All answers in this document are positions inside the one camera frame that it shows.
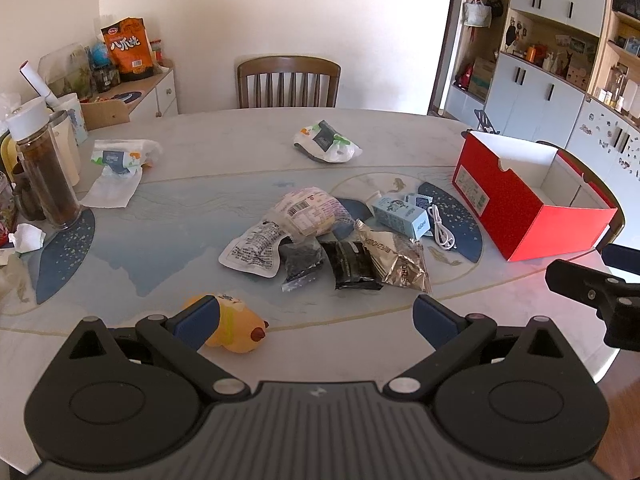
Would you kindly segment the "yellow plush toy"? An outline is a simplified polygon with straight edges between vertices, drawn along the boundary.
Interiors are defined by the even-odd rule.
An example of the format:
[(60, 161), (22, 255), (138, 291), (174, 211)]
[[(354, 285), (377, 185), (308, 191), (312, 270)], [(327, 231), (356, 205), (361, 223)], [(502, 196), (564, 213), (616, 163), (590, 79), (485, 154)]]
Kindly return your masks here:
[(255, 350), (267, 336), (269, 323), (238, 298), (215, 294), (218, 302), (218, 326), (209, 330), (204, 344), (210, 348), (224, 348), (233, 353)]

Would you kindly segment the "silver foil snack bag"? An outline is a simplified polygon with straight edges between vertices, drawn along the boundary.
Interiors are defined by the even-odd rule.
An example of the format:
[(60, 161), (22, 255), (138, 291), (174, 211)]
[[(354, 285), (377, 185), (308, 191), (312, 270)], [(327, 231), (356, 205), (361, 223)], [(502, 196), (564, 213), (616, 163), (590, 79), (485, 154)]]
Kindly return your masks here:
[(394, 232), (375, 231), (360, 220), (355, 231), (383, 284), (432, 291), (421, 244)]

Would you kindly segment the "black snack packet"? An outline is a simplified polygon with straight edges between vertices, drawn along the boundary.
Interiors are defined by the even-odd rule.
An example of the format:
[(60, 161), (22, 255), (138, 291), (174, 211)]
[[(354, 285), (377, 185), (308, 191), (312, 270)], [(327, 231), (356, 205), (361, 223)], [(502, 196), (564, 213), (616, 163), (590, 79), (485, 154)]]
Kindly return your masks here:
[(331, 266), (336, 289), (380, 290), (372, 258), (360, 242), (323, 242), (320, 244)]

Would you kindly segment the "light blue small box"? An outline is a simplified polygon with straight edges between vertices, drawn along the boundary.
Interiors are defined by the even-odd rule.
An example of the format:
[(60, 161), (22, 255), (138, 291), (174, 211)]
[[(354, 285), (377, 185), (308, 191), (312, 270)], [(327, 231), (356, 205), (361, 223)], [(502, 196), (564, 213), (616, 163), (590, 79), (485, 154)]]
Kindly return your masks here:
[(384, 195), (371, 205), (378, 223), (412, 240), (432, 236), (431, 220), (426, 210), (410, 205), (402, 198)]

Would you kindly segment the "white tissue pack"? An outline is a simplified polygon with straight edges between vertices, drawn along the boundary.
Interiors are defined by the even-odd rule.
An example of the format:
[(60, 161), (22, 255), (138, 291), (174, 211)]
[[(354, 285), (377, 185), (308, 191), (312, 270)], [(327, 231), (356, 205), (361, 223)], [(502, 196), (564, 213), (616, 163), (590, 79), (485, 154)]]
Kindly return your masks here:
[(342, 136), (325, 120), (296, 132), (293, 146), (309, 159), (324, 164), (346, 164), (362, 154), (358, 144)]

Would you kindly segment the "white printed pouch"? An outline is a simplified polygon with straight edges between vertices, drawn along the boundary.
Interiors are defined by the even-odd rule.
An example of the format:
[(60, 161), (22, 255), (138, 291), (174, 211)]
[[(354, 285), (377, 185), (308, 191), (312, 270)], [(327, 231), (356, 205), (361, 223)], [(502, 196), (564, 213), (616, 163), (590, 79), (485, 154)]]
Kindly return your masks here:
[(287, 237), (276, 222), (262, 220), (232, 240), (218, 262), (231, 270), (274, 278), (280, 269), (279, 246)]

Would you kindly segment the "black granule packet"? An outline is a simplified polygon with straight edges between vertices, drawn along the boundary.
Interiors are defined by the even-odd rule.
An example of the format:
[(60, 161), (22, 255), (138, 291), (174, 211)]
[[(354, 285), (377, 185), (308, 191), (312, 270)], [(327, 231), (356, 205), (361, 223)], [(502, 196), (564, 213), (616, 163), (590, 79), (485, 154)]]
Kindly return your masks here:
[(314, 237), (283, 244), (279, 254), (285, 270), (284, 292), (292, 292), (314, 281), (324, 263), (322, 247)]

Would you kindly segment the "crumpled white tissue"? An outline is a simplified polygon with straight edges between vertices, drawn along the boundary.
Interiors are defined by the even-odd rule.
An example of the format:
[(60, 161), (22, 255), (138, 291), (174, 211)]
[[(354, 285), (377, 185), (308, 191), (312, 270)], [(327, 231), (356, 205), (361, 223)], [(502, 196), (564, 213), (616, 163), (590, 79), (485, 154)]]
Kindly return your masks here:
[(9, 234), (9, 242), (19, 254), (36, 252), (43, 248), (45, 238), (46, 233), (43, 230), (29, 223), (18, 224), (15, 231)]

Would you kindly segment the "pink printed snack bag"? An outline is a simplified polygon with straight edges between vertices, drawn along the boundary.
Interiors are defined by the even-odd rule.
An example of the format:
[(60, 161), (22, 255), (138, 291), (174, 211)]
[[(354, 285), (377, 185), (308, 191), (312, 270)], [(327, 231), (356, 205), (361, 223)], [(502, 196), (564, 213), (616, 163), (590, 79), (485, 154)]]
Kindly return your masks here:
[(334, 230), (350, 232), (354, 219), (332, 195), (311, 186), (288, 192), (265, 214), (296, 242)]

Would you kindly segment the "white wet wipes pack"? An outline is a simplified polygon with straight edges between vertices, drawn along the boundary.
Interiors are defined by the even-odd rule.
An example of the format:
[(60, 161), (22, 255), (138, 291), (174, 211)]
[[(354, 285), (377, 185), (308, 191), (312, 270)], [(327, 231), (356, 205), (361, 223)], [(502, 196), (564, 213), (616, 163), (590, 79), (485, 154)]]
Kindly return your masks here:
[(141, 182), (143, 169), (152, 167), (163, 149), (153, 140), (95, 140), (90, 160), (102, 168), (81, 199), (88, 208), (126, 208)]

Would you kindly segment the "glass tea bottle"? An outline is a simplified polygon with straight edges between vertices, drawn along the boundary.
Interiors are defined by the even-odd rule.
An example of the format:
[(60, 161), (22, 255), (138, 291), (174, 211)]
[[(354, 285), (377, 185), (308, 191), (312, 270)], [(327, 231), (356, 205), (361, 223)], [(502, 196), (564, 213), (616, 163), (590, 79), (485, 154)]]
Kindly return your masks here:
[(22, 104), (6, 124), (44, 215), (57, 229), (69, 228), (80, 217), (81, 206), (58, 157), (46, 101), (35, 98)]

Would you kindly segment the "white mug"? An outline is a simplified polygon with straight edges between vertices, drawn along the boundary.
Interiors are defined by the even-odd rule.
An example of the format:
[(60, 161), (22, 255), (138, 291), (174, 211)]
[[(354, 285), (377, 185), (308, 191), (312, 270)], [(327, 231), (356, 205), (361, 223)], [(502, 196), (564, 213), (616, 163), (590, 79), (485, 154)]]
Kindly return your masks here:
[(88, 129), (78, 95), (75, 92), (64, 94), (64, 96), (55, 96), (50, 93), (44, 100), (51, 111), (50, 122), (53, 122), (55, 113), (65, 112), (72, 124), (76, 144), (83, 144), (88, 139)]

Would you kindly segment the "white hanging bag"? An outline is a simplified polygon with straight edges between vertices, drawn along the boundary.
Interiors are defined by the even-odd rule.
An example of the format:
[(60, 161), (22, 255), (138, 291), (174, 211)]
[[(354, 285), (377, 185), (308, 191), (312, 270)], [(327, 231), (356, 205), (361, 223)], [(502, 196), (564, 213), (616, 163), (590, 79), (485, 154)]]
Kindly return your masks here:
[(492, 20), (491, 6), (483, 0), (471, 0), (463, 5), (463, 25), (472, 28), (489, 28)]

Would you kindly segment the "orange snack bag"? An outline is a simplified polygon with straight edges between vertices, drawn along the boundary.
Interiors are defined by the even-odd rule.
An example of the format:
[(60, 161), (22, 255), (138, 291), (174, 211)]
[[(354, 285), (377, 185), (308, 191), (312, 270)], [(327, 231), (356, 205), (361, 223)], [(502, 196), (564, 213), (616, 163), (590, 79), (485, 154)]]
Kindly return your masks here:
[(122, 81), (154, 75), (152, 51), (142, 18), (124, 18), (101, 29), (108, 57)]

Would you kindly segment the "wooden chair far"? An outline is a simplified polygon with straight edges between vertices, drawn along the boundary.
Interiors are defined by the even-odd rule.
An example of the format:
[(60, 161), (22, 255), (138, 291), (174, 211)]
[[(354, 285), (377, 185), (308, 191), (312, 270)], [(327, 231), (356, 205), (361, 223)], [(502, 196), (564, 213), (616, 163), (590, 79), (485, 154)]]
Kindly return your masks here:
[(341, 66), (307, 55), (251, 58), (236, 69), (239, 108), (334, 107)]

